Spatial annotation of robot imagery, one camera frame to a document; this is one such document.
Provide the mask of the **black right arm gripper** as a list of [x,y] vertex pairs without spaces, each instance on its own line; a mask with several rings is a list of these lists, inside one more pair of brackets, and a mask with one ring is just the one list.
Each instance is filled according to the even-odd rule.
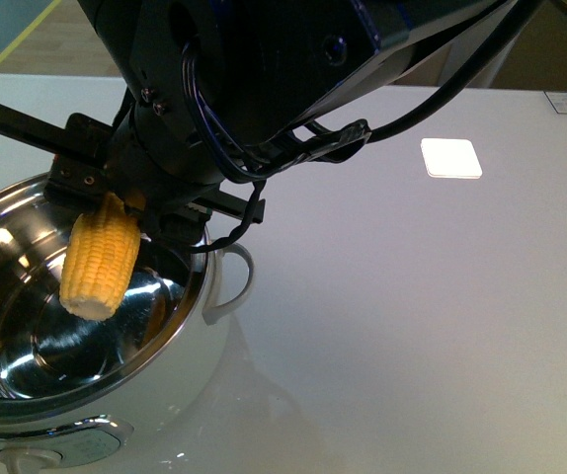
[[45,199],[77,213],[93,213],[107,192],[117,194],[152,240],[194,246],[211,209],[260,223],[265,201],[222,192],[219,184],[177,178],[156,164],[125,125],[114,128],[81,113],[64,128],[0,104],[0,135],[54,155]]

